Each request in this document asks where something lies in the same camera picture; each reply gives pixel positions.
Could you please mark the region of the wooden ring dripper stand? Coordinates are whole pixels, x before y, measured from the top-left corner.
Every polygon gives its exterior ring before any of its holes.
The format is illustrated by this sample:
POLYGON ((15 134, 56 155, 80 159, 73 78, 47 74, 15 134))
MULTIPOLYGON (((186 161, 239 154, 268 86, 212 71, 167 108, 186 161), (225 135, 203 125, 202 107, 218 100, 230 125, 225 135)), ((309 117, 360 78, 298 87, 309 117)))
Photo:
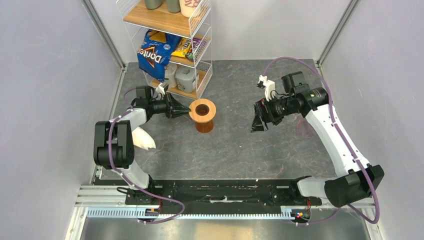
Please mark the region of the wooden ring dripper stand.
POLYGON ((205 124, 213 120, 217 113, 215 104, 206 98, 200 98, 193 101, 190 105, 189 116, 191 119, 200 124, 205 124))

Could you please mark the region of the amber glass carafe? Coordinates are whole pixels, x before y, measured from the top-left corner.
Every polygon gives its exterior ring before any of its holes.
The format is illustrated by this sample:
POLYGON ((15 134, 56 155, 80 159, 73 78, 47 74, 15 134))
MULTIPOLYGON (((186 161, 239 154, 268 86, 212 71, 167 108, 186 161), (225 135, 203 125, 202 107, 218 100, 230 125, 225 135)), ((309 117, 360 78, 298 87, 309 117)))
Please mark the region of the amber glass carafe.
POLYGON ((209 133, 214 128, 213 120, 208 122, 195 122, 195 128, 200 133, 209 133))

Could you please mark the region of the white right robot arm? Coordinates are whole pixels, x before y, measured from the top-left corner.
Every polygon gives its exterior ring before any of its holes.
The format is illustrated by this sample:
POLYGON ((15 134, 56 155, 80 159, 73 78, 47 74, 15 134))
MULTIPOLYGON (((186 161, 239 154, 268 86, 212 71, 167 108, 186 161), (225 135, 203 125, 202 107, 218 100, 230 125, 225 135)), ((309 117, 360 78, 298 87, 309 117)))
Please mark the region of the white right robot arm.
POLYGON ((277 126, 283 118, 301 114, 319 136, 328 152, 336 176, 304 177, 288 191, 289 200, 300 205, 309 197, 327 199, 340 208, 372 197, 385 173, 380 165, 371 165, 338 120, 335 107, 323 87, 310 88, 301 71, 281 78, 285 93, 278 94, 275 82, 259 76, 257 87, 264 98, 254 103, 252 132, 267 131, 268 124, 277 126))

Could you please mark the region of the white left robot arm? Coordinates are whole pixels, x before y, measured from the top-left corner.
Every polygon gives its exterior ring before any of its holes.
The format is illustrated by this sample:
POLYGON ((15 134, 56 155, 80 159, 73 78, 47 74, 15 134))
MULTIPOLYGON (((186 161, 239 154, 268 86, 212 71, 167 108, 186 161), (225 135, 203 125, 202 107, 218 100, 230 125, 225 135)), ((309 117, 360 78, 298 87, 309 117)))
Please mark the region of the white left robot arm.
POLYGON ((135 148, 156 148, 154 139, 142 125, 154 115, 168 119, 186 115, 190 108, 177 101, 171 93, 149 85, 133 87, 135 98, 127 110, 114 119, 98 121, 94 126, 93 160, 97 166, 118 174, 144 204, 152 204, 157 191, 150 187, 151 176, 135 161, 135 148))

